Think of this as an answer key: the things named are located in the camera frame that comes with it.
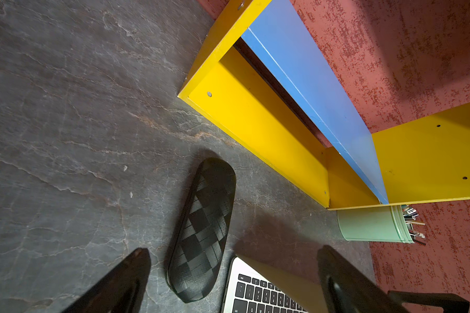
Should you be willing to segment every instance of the dark stone desk surface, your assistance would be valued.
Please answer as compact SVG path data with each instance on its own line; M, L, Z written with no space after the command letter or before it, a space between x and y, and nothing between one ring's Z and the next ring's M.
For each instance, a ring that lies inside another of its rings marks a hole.
M142 312L217 312L234 251L317 280L331 244L371 279L311 200L176 98L212 20L194 0L0 1L0 312L57 312L136 247ZM184 304L163 260L196 166L237 174L223 268Z

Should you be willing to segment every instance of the keyboard key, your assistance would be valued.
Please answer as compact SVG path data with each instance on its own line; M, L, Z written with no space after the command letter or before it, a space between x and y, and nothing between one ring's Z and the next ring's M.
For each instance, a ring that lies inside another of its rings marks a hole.
M231 313L247 313L247 301L235 299Z
M260 287L256 287L254 291L254 301L261 302L262 298L263 298L263 289Z
M283 293L278 294L278 306L283 306Z
M242 282L236 283L235 297L243 298L245 294L245 284Z
M247 288L245 289L245 298L252 300L252 297L254 297L254 286L247 285Z
M271 292L271 296L269 298L269 302L273 305L276 305L276 292L275 291L272 291Z
M263 302L269 303L269 290L263 289Z
M251 282L251 278L244 274L238 274L238 280L242 280L244 282Z
M249 308L247 313L256 313L257 304L255 302L249 302Z

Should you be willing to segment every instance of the laptop keyboard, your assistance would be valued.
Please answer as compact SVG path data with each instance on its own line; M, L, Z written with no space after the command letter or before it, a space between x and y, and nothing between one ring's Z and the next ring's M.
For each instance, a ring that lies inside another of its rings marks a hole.
M301 313L299 304L270 282L238 274L232 313Z

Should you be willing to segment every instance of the red textured wall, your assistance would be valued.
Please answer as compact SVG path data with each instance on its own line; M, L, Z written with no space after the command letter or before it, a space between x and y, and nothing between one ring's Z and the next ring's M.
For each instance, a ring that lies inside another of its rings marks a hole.
M416 226L426 235L426 246L372 242L377 284L384 291L455 293L470 301L470 200L413 208L427 224ZM423 307L410 310L423 312Z
M470 102L470 0L291 2L371 133Z

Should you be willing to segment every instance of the laptop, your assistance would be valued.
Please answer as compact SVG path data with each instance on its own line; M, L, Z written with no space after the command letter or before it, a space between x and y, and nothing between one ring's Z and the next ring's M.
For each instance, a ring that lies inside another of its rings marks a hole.
M328 310L320 285L237 255L231 260L221 312L326 313Z

